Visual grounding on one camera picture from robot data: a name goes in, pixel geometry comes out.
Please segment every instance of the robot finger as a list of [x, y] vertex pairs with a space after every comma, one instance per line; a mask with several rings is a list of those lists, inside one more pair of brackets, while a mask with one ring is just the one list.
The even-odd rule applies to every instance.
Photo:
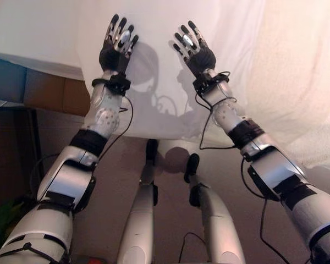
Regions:
[[118, 41], [118, 39], [120, 38], [122, 31], [123, 31], [123, 27], [125, 27], [127, 22], [126, 18], [122, 18], [119, 26], [117, 27], [117, 29], [115, 30], [114, 36], [113, 36], [113, 43], [116, 43]]
[[176, 43], [174, 43], [173, 47], [174, 47], [174, 49], [175, 49], [178, 53], [180, 53], [182, 59], [183, 59], [185, 62], [187, 62], [187, 61], [188, 61], [188, 56], [186, 56], [185, 52], [182, 51], [181, 48], [180, 48]]
[[192, 51], [190, 50], [189, 47], [187, 47], [186, 43], [184, 42], [183, 38], [181, 37], [180, 34], [178, 34], [177, 32], [175, 33], [175, 38], [182, 44], [182, 46], [186, 49], [186, 51], [188, 52], [188, 55], [191, 57], [193, 55]]
[[191, 21], [188, 21], [188, 25], [189, 27], [193, 30], [194, 35], [196, 36], [199, 46], [200, 47], [208, 47], [207, 42], [205, 41], [205, 39], [203, 38], [202, 34], [200, 33], [199, 29], [197, 28], [197, 26]]
[[127, 51], [126, 51], [126, 54], [125, 54], [126, 58], [131, 57], [134, 45], [136, 45], [137, 41], [138, 41], [138, 35], [135, 35], [133, 37], [133, 39], [131, 40], [131, 42], [129, 43], [129, 45], [128, 45], [128, 48], [127, 48]]
[[182, 39], [184, 40], [187, 47], [189, 47], [195, 54], [199, 52], [200, 47], [195, 43], [195, 40], [185, 25], [181, 26], [184, 33]]
[[117, 20], [119, 20], [119, 16], [118, 16], [118, 14], [115, 14], [110, 21], [108, 29], [106, 30], [103, 48], [105, 47], [106, 43], [108, 43], [108, 42], [112, 43], [112, 37], [114, 35], [115, 24], [116, 24]]
[[134, 27], [130, 25], [128, 29], [123, 31], [120, 35], [120, 37], [117, 39], [117, 41], [114, 44], [114, 49], [118, 52], [124, 52], [127, 43], [129, 42], [131, 38], [131, 33], [133, 31]]

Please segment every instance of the silver metal panel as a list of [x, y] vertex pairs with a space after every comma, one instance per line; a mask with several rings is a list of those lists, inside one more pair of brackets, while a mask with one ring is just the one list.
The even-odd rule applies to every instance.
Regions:
[[241, 149], [241, 155], [248, 154], [252, 157], [270, 146], [277, 147], [277, 143], [267, 133], [264, 133], [245, 145]]
[[37, 200], [40, 201], [45, 193], [47, 192], [48, 187], [51, 185], [51, 182], [54, 180], [55, 176], [61, 169], [63, 163], [67, 160], [72, 160], [76, 162], [81, 161], [88, 161], [82, 163], [83, 165], [90, 166], [94, 162], [98, 161], [98, 157], [94, 156], [82, 150], [78, 147], [74, 146], [66, 146], [57, 159], [54, 161], [54, 164], [51, 166], [45, 177], [43, 178], [41, 184], [39, 185], [38, 193], [37, 193]]
[[152, 254], [153, 186], [140, 185], [124, 229], [117, 263], [150, 264]]
[[243, 250], [232, 217], [220, 197], [200, 188], [202, 219], [207, 251], [215, 263], [245, 264]]
[[64, 164], [47, 191], [73, 197], [75, 199], [74, 205], [76, 206], [87, 189], [91, 177], [91, 171], [86, 172], [79, 168], [74, 168]]
[[273, 188], [279, 183], [294, 174], [299, 176], [301, 182], [307, 183], [304, 176], [301, 174], [300, 168], [288, 160], [278, 150], [269, 152], [253, 162], [251, 166], [272, 192], [274, 192]]

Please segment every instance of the black strap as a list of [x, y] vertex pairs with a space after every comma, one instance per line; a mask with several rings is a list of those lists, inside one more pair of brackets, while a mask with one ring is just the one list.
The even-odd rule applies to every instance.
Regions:
[[102, 78], [94, 79], [92, 86], [98, 84], [104, 84], [113, 94], [125, 96], [126, 91], [130, 89], [131, 82], [126, 79], [126, 75], [119, 73], [117, 75], [112, 75], [110, 80], [105, 80]]
[[208, 79], [205, 74], [199, 74], [196, 76], [196, 80], [193, 82], [194, 89], [197, 94], [202, 98], [203, 94], [208, 90], [211, 90], [215, 85], [222, 81], [229, 82], [229, 77], [223, 73], [216, 75], [214, 78]]
[[330, 232], [330, 225], [320, 229], [317, 233], [315, 233], [309, 242], [310, 250], [312, 250], [313, 247], [318, 243], [319, 239], [321, 239], [324, 235], [328, 234], [329, 232]]
[[25, 251], [25, 250], [29, 250], [29, 251], [31, 251], [31, 252], [33, 252], [33, 253], [35, 253], [35, 254], [41, 256], [42, 258], [44, 258], [44, 259], [46, 259], [46, 260], [49, 260], [50, 263], [52, 263], [52, 264], [60, 264], [58, 261], [56, 261], [55, 259], [53, 259], [53, 258], [50, 257], [49, 255], [45, 254], [44, 252], [39, 251], [39, 250], [37, 250], [37, 249], [34, 249], [34, 248], [32, 247], [32, 244], [29, 243], [29, 242], [26, 243], [26, 244], [24, 244], [23, 247], [20, 248], [20, 249], [14, 249], [14, 250], [11, 250], [11, 251], [8, 251], [8, 252], [5, 252], [5, 253], [1, 254], [1, 255], [0, 255], [0, 258], [1, 258], [1, 257], [5, 257], [5, 256], [9, 256], [9, 255], [12, 255], [12, 254], [15, 254], [15, 253], [17, 253], [17, 252]]

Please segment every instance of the robotic hand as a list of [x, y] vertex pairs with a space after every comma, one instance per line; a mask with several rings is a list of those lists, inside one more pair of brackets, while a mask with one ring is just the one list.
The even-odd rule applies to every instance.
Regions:
[[[227, 84], [228, 76], [216, 74], [216, 59], [213, 52], [194, 23], [189, 21], [188, 25], [197, 41], [186, 26], [182, 25], [181, 30], [184, 34], [175, 34], [182, 47], [177, 44], [173, 46], [195, 75], [196, 80], [193, 84], [197, 94], [210, 106], [216, 124], [232, 139], [243, 159], [251, 162], [248, 173], [263, 197], [282, 203], [311, 251], [311, 263], [330, 264], [330, 195], [308, 183], [304, 172], [281, 147], [252, 119], [239, 114], [241, 107], [231, 96]], [[192, 156], [189, 160], [189, 164], [198, 162], [198, 156]], [[222, 263], [221, 254], [231, 252], [236, 256], [236, 261], [228, 261], [229, 263], [243, 263], [234, 228], [226, 226], [234, 237], [229, 244], [235, 244], [235, 247], [224, 246], [222, 239], [213, 238], [215, 233], [212, 230], [217, 230], [215, 224], [210, 223], [213, 216], [230, 216], [222, 204], [216, 202], [218, 199], [209, 199], [208, 186], [191, 171], [195, 172], [195, 169], [190, 169], [185, 174], [185, 180], [191, 186], [190, 203], [202, 209], [203, 224], [205, 230], [208, 230], [205, 233], [209, 234], [208, 252], [211, 260]]]
[[175, 33], [175, 38], [180, 45], [174, 44], [173, 47], [180, 54], [188, 68], [191, 70], [196, 80], [193, 82], [197, 94], [212, 108], [218, 102], [233, 99], [230, 88], [227, 86], [228, 75], [223, 72], [215, 72], [216, 58], [212, 50], [208, 47], [199, 29], [192, 21], [188, 25], [196, 37], [190, 33], [185, 25], [181, 26], [183, 35]]

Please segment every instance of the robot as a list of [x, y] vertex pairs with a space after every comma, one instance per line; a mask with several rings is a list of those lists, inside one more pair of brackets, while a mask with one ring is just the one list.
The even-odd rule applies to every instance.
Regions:
[[[84, 124], [45, 175], [37, 205], [26, 214], [0, 249], [2, 263], [70, 263], [74, 214], [89, 201], [102, 150], [118, 126], [122, 97], [130, 87], [125, 71], [138, 40], [118, 26], [114, 15], [100, 52], [103, 75], [92, 83], [91, 106]], [[192, 21], [175, 50], [196, 77], [195, 91], [211, 111], [215, 124], [232, 139], [247, 162], [248, 173], [261, 197], [279, 201], [311, 252], [311, 263], [330, 264], [330, 195], [308, 183], [301, 168], [252, 119], [241, 111], [228, 86], [227, 75], [215, 72], [215, 55]], [[157, 142], [147, 145], [147, 161], [126, 223], [118, 263], [152, 263], [153, 206], [157, 203], [154, 159]], [[221, 198], [196, 175], [199, 156], [188, 160], [184, 179], [190, 185], [190, 204], [202, 212], [211, 263], [244, 264], [244, 254], [229, 211]]]

